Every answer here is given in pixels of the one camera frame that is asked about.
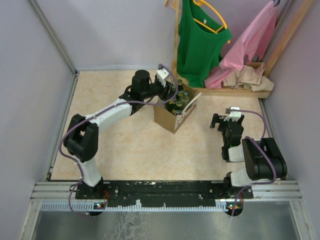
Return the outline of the green glass bottle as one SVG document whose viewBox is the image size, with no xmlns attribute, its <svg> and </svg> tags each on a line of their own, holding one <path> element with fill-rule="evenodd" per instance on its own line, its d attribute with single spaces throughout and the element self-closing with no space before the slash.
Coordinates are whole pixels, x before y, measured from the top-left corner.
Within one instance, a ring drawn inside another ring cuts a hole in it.
<svg viewBox="0 0 320 240">
<path fill-rule="evenodd" d="M 168 112 L 172 112 L 174 108 L 177 106 L 177 96 L 175 96 L 172 100 L 165 104 L 165 108 Z"/>
</svg>

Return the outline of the green bottle yellow label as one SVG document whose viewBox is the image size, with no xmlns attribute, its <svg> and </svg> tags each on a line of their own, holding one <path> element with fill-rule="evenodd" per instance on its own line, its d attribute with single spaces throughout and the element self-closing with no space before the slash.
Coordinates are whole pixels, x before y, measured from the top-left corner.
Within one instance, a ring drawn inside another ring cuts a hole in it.
<svg viewBox="0 0 320 240">
<path fill-rule="evenodd" d="M 183 81 L 181 79 L 178 79 L 177 83 L 178 83 L 177 85 L 178 93 L 176 95 L 176 98 L 177 100 L 179 100 L 184 95 L 185 89 L 183 86 Z"/>
</svg>

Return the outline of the clear bottle green cap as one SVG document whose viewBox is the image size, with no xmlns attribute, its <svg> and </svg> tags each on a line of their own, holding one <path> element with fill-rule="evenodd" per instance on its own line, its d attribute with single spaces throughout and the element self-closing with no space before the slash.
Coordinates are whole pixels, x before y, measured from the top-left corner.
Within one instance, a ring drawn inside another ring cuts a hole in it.
<svg viewBox="0 0 320 240">
<path fill-rule="evenodd" d="M 187 91 L 183 92 L 183 95 L 180 97 L 180 101 L 182 102 L 182 107 L 185 108 L 190 102 L 190 96 Z"/>
</svg>

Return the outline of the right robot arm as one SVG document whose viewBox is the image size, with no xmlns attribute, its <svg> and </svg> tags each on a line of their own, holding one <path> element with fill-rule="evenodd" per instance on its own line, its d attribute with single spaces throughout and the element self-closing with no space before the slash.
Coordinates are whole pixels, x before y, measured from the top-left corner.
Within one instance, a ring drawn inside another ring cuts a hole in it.
<svg viewBox="0 0 320 240">
<path fill-rule="evenodd" d="M 235 198 L 255 184 L 270 184 L 277 179 L 285 179 L 288 174 L 287 163 L 272 137 L 254 140 L 243 137 L 242 122 L 245 116 L 238 113 L 228 115 L 213 114 L 210 128 L 221 132 L 223 145 L 222 159 L 227 163 L 244 163 L 244 167 L 226 174 L 223 192 Z"/>
</svg>

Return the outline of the green bottle dark label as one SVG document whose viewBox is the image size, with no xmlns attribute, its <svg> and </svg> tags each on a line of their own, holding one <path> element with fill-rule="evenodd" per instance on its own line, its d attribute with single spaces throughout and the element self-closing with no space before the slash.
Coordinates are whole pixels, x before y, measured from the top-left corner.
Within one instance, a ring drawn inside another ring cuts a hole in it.
<svg viewBox="0 0 320 240">
<path fill-rule="evenodd" d="M 175 107 L 172 109 L 172 113 L 175 115 L 175 116 L 178 116 L 178 115 L 181 115 L 182 112 L 183 112 L 184 108 L 183 108 L 183 102 L 181 100 L 178 100 L 176 102 L 176 105 Z"/>
</svg>

